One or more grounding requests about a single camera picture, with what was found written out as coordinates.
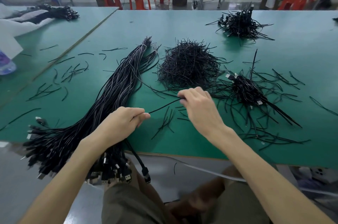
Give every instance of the hand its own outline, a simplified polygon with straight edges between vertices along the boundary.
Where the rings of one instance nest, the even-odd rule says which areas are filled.
[[[102,142],[104,150],[127,138],[142,122],[150,118],[143,108],[119,107],[95,129],[91,137]]]
[[[211,143],[215,133],[222,134],[224,129],[230,129],[223,123],[209,92],[203,91],[201,87],[181,90],[177,96],[185,98],[180,103],[187,109],[189,119],[197,131]]]

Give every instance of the plastic bottle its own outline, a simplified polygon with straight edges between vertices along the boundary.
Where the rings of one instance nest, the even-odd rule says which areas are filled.
[[[14,72],[17,66],[10,58],[0,50],[0,75],[7,75]]]

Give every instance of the white cable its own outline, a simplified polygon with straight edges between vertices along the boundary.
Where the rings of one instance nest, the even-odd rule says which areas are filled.
[[[246,182],[245,179],[243,178],[235,178],[235,177],[231,177],[231,176],[227,176],[227,175],[224,175],[224,174],[220,174],[220,173],[217,173],[217,172],[213,172],[213,171],[209,171],[209,170],[206,170],[206,169],[203,169],[203,168],[200,168],[200,167],[196,167],[196,166],[193,166],[193,165],[190,165],[186,162],[183,162],[183,161],[180,161],[176,158],[173,158],[173,157],[170,157],[170,156],[166,156],[166,155],[147,155],[147,154],[142,154],[142,153],[138,153],[139,155],[145,155],[145,156],[159,156],[159,157],[165,157],[165,158],[170,158],[170,159],[173,159],[187,167],[190,167],[190,168],[193,168],[193,169],[196,169],[196,170],[199,170],[199,171],[202,171],[202,172],[207,172],[207,173],[210,173],[210,174],[213,174],[213,175],[216,175],[218,177],[222,177],[222,178],[226,178],[226,179],[230,179],[230,180],[234,180],[234,181],[241,181],[241,182]],[[317,194],[322,194],[322,195],[328,195],[328,196],[333,196],[333,197],[338,197],[338,194],[337,193],[332,193],[332,192],[328,192],[328,191],[322,191],[322,190],[315,190],[315,189],[310,189],[310,188],[298,188],[302,191],[307,191],[307,192],[312,192],[312,193],[317,193]]]

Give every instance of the khaki shorts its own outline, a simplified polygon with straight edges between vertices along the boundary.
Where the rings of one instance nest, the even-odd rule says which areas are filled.
[[[104,193],[102,224],[165,224],[161,210],[137,188],[116,184]],[[269,217],[250,189],[230,184],[216,204],[201,216],[203,224],[269,224]]]

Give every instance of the green tabletop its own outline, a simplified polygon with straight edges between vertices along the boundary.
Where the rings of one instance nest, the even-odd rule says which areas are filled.
[[[15,10],[24,10],[25,7],[11,7]],[[0,106],[7,103],[21,89],[30,83],[40,72],[65,51],[75,45],[79,40],[86,38],[92,29],[96,28],[116,7],[74,7],[80,14],[80,18],[73,21],[56,20],[50,24],[16,37],[23,48],[13,61],[17,70],[6,76],[0,77]],[[47,50],[47,47],[58,44]]]
[[[75,57],[61,64],[57,64],[38,77],[32,85],[20,92],[0,112],[0,126],[8,123],[18,115],[41,107],[28,115],[15,121],[0,132],[0,140],[25,141],[27,125],[34,123],[34,117],[40,116],[54,126],[58,119],[61,127],[74,124],[87,112],[93,104],[101,86],[107,81],[118,66],[117,61],[127,56],[136,45],[140,44],[146,36],[152,36],[153,43],[162,44],[159,55],[164,55],[165,47],[173,47],[175,41],[182,38],[210,43],[215,56],[224,57],[233,62],[226,67],[233,72],[241,69],[248,71],[255,50],[258,49],[256,60],[257,72],[273,74],[272,68],[289,77],[289,71],[303,81],[297,90],[288,85],[282,85],[285,93],[296,94],[303,102],[283,100],[278,106],[293,117],[303,128],[291,126],[280,116],[275,115],[280,123],[270,122],[269,130],[280,136],[294,140],[311,139],[305,144],[272,145],[264,151],[259,151],[264,145],[257,140],[246,140],[256,152],[268,162],[302,165],[322,166],[338,169],[337,161],[337,135],[336,123],[338,117],[316,106],[310,99],[312,96],[328,109],[338,112],[338,86],[336,85],[336,40],[338,26],[332,20],[338,17],[337,11],[254,11],[253,18],[261,24],[273,24],[265,27],[263,33],[276,41],[264,39],[256,43],[247,42],[240,46],[238,38],[226,37],[220,31],[215,33],[217,25],[205,26],[206,23],[217,20],[221,11],[117,11],[108,18],[88,38],[76,46],[65,57]],[[103,52],[113,48],[128,47],[127,50]],[[94,55],[78,55],[89,52]],[[67,87],[69,94],[65,96],[65,89],[41,98],[39,100],[26,100],[36,93],[43,83],[52,84],[55,69],[63,74],[71,65],[80,64],[89,70],[77,75],[70,83],[61,83]],[[142,75],[143,81],[158,89],[164,87],[157,81],[156,68]],[[173,101],[172,97],[162,99],[155,95],[149,88],[142,88],[132,96],[129,106],[143,107],[152,111]],[[180,106],[178,102],[171,105],[175,117],[171,123],[172,133],[165,128],[153,140],[151,137],[163,122],[166,108],[152,114],[152,118],[142,124],[131,136],[130,141],[138,152],[183,155],[193,157],[208,157],[226,159],[226,157],[206,139],[198,134],[192,124],[177,118],[183,117],[174,107]],[[224,122],[235,127],[230,114],[224,111],[224,103],[219,104],[219,111]]]

